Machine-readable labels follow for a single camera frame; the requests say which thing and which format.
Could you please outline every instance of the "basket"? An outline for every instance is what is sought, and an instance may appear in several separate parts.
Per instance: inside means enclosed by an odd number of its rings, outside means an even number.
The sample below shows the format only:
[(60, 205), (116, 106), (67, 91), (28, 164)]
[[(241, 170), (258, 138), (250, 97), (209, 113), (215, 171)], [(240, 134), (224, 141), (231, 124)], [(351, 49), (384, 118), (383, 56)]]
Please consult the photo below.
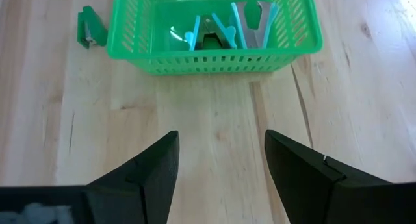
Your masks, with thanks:
[[(152, 74), (276, 71), (297, 57), (322, 48), (313, 0), (264, 0), (278, 4), (266, 49), (189, 51), (183, 35), (197, 14), (215, 12), (228, 22), (235, 1), (114, 0), (107, 44), (111, 58), (124, 59)], [(258, 24), (260, 9), (246, 7), (248, 26)]]

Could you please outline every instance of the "wooden table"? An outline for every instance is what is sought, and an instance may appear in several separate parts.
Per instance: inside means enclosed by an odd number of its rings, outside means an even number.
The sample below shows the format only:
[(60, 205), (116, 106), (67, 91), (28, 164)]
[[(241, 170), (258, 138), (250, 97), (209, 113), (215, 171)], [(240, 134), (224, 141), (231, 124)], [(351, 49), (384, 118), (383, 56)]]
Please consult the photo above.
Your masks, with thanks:
[(415, 181), (416, 0), (315, 1), (324, 48), (281, 71), (152, 77), (76, 42), (112, 0), (0, 0), (0, 184), (86, 184), (173, 129), (170, 223), (288, 223), (266, 129)]

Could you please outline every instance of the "light wood surface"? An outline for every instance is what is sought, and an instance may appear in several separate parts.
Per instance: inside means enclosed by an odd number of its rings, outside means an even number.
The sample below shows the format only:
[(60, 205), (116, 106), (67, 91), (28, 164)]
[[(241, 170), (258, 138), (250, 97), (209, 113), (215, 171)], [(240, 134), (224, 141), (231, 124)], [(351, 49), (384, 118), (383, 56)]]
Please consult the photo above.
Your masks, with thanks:
[(76, 42), (112, 0), (0, 0), (0, 185), (86, 184), (179, 130), (170, 223), (288, 223), (266, 129), (416, 180), (416, 0), (315, 0), (321, 52), (267, 74), (152, 77)]

